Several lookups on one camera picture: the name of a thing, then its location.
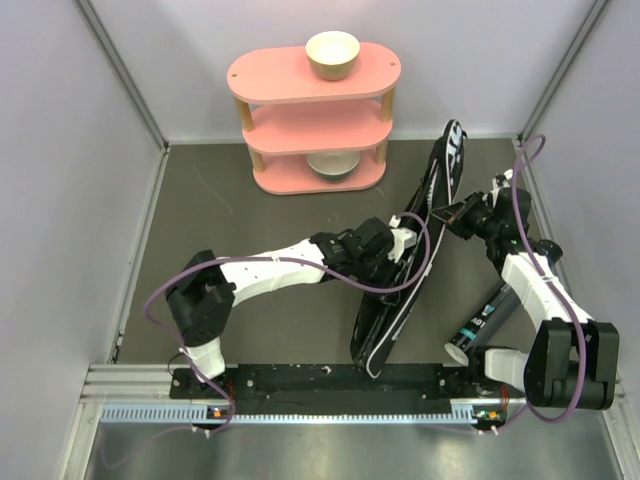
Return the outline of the black racket bag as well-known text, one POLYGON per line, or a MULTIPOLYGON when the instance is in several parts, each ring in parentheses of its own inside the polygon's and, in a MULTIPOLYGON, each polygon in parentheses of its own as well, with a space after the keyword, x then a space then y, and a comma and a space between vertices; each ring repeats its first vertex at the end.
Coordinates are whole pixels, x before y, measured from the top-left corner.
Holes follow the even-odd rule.
POLYGON ((381 375, 444 238, 444 225, 430 213, 434 208, 454 202, 463 172, 465 138, 466 132, 461 123, 456 119, 449 120, 432 148, 419 187, 405 207, 407 212, 424 221, 429 232, 428 239, 419 234, 417 245, 405 252, 425 250, 421 267, 425 266, 426 270, 419 278, 420 284, 414 287, 402 303, 361 301, 350 342, 350 354, 354 365, 372 379, 381 375))

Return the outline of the black shuttlecock tube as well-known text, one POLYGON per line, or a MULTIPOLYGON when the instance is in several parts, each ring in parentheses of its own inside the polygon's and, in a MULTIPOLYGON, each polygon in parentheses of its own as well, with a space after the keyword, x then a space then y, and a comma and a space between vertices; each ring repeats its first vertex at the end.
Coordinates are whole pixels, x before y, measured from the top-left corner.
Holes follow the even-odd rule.
POLYGON ((471 364, 474 349, 488 345, 518 307, 528 313, 535 328, 544 320, 564 315, 562 306, 551 291, 560 288, 551 267, 562 257, 562 249, 550 240, 528 245, 520 240, 503 240, 490 244, 497 250, 496 270, 501 282, 471 318, 445 344, 446 352, 462 366, 471 364))

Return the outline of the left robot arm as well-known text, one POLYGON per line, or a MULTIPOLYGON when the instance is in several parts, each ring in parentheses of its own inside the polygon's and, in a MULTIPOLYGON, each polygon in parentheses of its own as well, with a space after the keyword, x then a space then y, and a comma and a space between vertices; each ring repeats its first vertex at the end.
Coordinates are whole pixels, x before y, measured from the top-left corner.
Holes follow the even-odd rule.
POLYGON ((205 396, 226 387, 221 336, 231 310, 254 297, 296 285, 341 280, 371 293, 396 293, 416 282, 425 264, 397 287, 383 287, 376 276, 425 247, 429 233, 394 216, 377 217, 356 229, 319 232, 292 246, 245 257, 195 255, 177 280, 165 288, 165 299, 181 337, 181 352, 194 369, 192 384, 205 396))

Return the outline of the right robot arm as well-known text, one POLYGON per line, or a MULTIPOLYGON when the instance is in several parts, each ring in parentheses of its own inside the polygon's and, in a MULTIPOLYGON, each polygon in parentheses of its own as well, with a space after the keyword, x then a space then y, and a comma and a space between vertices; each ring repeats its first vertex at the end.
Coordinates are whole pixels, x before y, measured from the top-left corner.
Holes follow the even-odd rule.
POLYGON ((475 192, 432 213, 459 238, 481 238, 487 258, 518 297, 536 330, 529 353, 473 348, 466 380, 487 396, 502 383, 535 407, 606 410, 614 399, 620 336, 568 295, 552 265, 562 255, 551 240, 528 238, 530 194, 517 188, 475 192))

